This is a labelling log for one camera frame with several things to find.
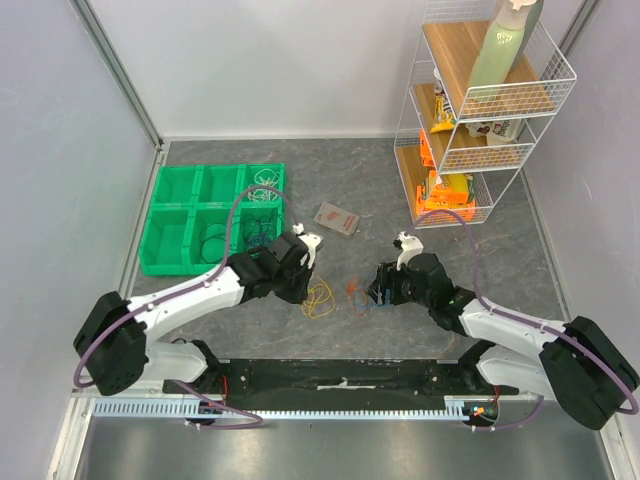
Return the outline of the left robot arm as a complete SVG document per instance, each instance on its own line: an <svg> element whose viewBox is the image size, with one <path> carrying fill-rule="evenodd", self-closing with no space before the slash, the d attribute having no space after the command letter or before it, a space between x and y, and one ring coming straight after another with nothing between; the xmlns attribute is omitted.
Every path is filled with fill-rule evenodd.
<svg viewBox="0 0 640 480"><path fill-rule="evenodd" d="M198 393L219 382L217 361L202 341L162 342L172 330L208 313L274 294L300 304L307 297L322 238L285 232L267 247L233 254L223 264L173 287L124 299L102 295L76 335L78 388L101 395L124 392L139 381L179 380Z"/></svg>

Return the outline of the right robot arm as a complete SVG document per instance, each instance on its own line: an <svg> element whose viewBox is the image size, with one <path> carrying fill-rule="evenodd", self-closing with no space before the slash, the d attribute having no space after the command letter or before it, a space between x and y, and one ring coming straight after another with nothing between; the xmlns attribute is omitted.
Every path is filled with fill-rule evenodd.
<svg viewBox="0 0 640 480"><path fill-rule="evenodd" d="M491 384L533 393L591 430L616 413L639 412L638 373L591 319L564 323L505 309L454 285L431 253L380 264L367 292L381 305L421 305L442 329L480 341L477 359L457 371L469 393Z"/></svg>

